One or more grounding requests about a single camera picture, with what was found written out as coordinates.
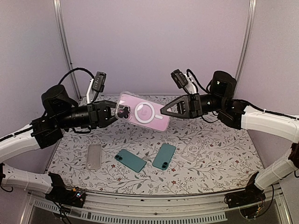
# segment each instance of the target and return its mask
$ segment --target teal smartphone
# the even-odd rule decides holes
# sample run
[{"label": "teal smartphone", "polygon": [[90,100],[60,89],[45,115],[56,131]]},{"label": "teal smartphone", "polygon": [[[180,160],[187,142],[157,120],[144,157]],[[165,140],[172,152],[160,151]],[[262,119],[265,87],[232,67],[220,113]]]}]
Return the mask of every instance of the teal smartphone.
[{"label": "teal smartphone", "polygon": [[175,151],[175,146],[163,143],[153,161],[153,166],[162,170],[166,170]]},{"label": "teal smartphone", "polygon": [[126,149],[122,149],[115,156],[115,159],[137,173],[139,173],[146,164],[146,161],[140,159],[138,156],[130,153]]}]

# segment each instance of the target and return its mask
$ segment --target wire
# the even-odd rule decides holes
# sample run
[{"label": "wire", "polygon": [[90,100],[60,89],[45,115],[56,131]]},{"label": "wire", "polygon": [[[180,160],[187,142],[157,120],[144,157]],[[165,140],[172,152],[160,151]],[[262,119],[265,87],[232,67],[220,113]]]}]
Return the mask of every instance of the wire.
[{"label": "wire", "polygon": [[84,72],[88,73],[91,76],[91,78],[94,78],[94,75],[89,70],[87,70],[85,68],[74,68],[62,77],[62,79],[59,81],[58,85],[60,85],[69,74],[71,74],[72,72],[77,71],[77,70],[84,71]]},{"label": "wire", "polygon": [[195,74],[190,70],[190,69],[187,69],[187,75],[188,73],[191,73],[191,75],[193,76],[193,78],[195,79],[197,85],[199,85],[199,87],[205,92],[205,93],[208,93],[204,87],[202,87],[202,85],[199,83],[198,79],[196,78]]},{"label": "wire", "polygon": [[19,131],[19,132],[15,132],[15,133],[14,133],[14,136],[19,135],[19,134],[22,134],[22,133],[27,132],[27,131],[30,131],[31,129],[33,129],[33,126],[31,126],[31,127],[29,127],[29,128],[26,128],[26,129],[23,129],[23,130],[21,130],[21,131]]},{"label": "wire", "polygon": [[62,206],[61,204],[57,204],[56,202],[54,202],[53,200],[52,200],[52,202],[58,207],[58,209],[59,209],[59,213],[60,213],[60,219],[61,219],[61,221],[64,223],[64,224],[67,224],[65,221],[64,221],[64,218],[66,218],[66,220],[69,222],[69,224],[71,224],[71,222],[70,222],[70,220],[69,220],[69,218],[67,217],[67,215],[66,215],[66,213],[65,213],[65,210],[66,210],[66,208],[64,207],[64,206]]},{"label": "wire", "polygon": [[211,92],[210,92],[210,89],[209,89],[209,86],[211,85],[211,83],[212,83],[212,81],[210,81],[210,82],[208,83],[208,85],[206,86],[206,91],[207,91],[207,93],[211,93]]},{"label": "wire", "polygon": [[299,178],[299,176],[296,175],[296,171],[294,171],[294,176],[295,176],[296,178]]},{"label": "wire", "polygon": [[0,186],[0,188],[1,188],[2,190],[4,190],[5,192],[7,192],[7,193],[11,193],[11,192],[14,191],[14,188],[13,188],[13,187],[11,187],[11,190],[6,190],[6,189],[4,189],[2,186]]},{"label": "wire", "polygon": [[271,187],[272,187],[272,199],[271,199],[271,201],[270,201],[270,204],[269,204],[269,206],[267,207],[266,211],[264,211],[263,214],[261,214],[261,215],[259,215],[259,216],[256,216],[256,218],[263,216],[263,215],[269,210],[269,208],[271,207],[271,205],[272,205],[272,203],[273,203],[273,199],[274,199],[274,187],[273,187],[273,184],[271,184]]},{"label": "wire", "polygon": [[204,118],[203,115],[201,116],[201,118],[202,118],[205,122],[207,122],[207,123],[209,123],[209,124],[215,123],[216,121],[219,120],[219,119],[217,119],[217,120],[215,120],[215,121],[208,121],[208,120],[206,120],[206,119]]},{"label": "wire", "polygon": [[254,109],[258,110],[258,111],[261,111],[261,112],[265,112],[265,113],[269,113],[269,114],[273,114],[273,115],[278,115],[278,116],[282,116],[282,117],[287,117],[287,118],[291,118],[291,119],[298,119],[294,116],[290,116],[290,115],[287,115],[287,114],[284,114],[284,113],[278,113],[278,112],[274,112],[274,111],[268,111],[268,110],[263,110],[255,105],[253,105],[252,103],[248,102],[247,100],[243,100],[243,99],[236,99],[236,101],[239,101],[241,103],[246,103],[248,104],[249,106],[252,106]]},{"label": "wire", "polygon": [[13,134],[9,134],[9,135],[7,135],[7,136],[4,136],[4,137],[2,137],[2,138],[0,139],[0,142],[4,141],[4,140],[6,140],[6,139],[10,139],[10,138],[12,138],[12,137],[14,137],[14,136],[16,136],[16,135],[22,134],[22,133],[24,133],[24,132],[30,131],[31,129],[33,129],[33,126],[31,126],[31,127],[29,127],[29,128],[26,128],[26,129],[23,129],[23,130],[21,130],[21,131],[19,131],[19,132],[15,132],[15,133],[13,133]]},{"label": "wire", "polygon": [[95,95],[94,95],[94,97],[93,97],[93,101],[95,101],[98,96],[99,96],[99,92],[96,92]]}]

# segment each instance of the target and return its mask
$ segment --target clear phone case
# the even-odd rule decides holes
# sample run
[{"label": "clear phone case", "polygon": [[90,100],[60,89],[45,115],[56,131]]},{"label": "clear phone case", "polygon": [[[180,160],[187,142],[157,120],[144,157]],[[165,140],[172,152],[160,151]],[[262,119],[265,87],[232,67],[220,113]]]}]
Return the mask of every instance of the clear phone case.
[{"label": "clear phone case", "polygon": [[[125,107],[129,115],[119,117]],[[168,127],[170,117],[162,115],[160,109],[164,105],[148,101],[130,92],[122,92],[116,106],[116,116],[134,125],[150,128],[157,131],[165,131]]]},{"label": "clear phone case", "polygon": [[183,149],[183,151],[181,153],[181,157],[189,162],[194,162],[196,160],[197,156],[199,155],[201,149],[202,149],[202,146],[190,142]]},{"label": "clear phone case", "polygon": [[86,169],[99,169],[101,167],[101,152],[100,144],[90,144],[87,150]]}]

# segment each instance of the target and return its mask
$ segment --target floral tablecloth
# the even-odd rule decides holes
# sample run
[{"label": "floral tablecloth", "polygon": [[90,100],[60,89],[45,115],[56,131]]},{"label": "floral tablecloth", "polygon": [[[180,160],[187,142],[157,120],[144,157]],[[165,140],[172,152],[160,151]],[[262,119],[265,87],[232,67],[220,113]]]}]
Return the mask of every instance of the floral tablecloth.
[{"label": "floral tablecloth", "polygon": [[[105,96],[117,102],[117,96]],[[166,104],[174,96],[150,96],[149,100]],[[213,121],[212,114],[205,118]],[[194,162],[181,157],[188,143],[201,146]],[[86,154],[90,144],[102,145],[99,170],[87,170]],[[167,170],[152,166],[163,143],[177,147]],[[147,161],[140,173],[125,167],[114,156],[126,149]],[[69,186],[91,191],[140,195],[181,195],[237,189],[249,176],[262,169],[258,153],[245,130],[209,124],[199,119],[171,118],[166,132],[155,132],[118,120],[90,134],[64,134],[48,171],[60,174]]]}]

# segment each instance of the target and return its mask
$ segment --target white wall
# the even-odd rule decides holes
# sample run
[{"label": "white wall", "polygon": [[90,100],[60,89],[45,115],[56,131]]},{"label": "white wall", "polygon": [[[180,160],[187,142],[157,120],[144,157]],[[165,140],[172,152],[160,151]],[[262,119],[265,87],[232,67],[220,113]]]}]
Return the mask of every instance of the white wall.
[{"label": "white wall", "polygon": [[[268,110],[299,114],[299,1],[257,1],[248,55],[236,97]],[[291,143],[250,132],[266,166]],[[299,180],[281,181],[294,223],[299,223]]]},{"label": "white wall", "polygon": [[[107,73],[106,94],[183,93],[170,73],[193,70],[206,86],[214,71],[235,75],[248,0],[63,0],[74,67]],[[81,93],[89,84],[76,72]]]},{"label": "white wall", "polygon": [[[66,73],[52,0],[0,0],[0,136],[43,113],[41,94]],[[70,81],[65,84],[74,97]],[[29,152],[6,163],[44,172],[52,148]],[[25,192],[0,190],[0,223],[20,219]]]}]

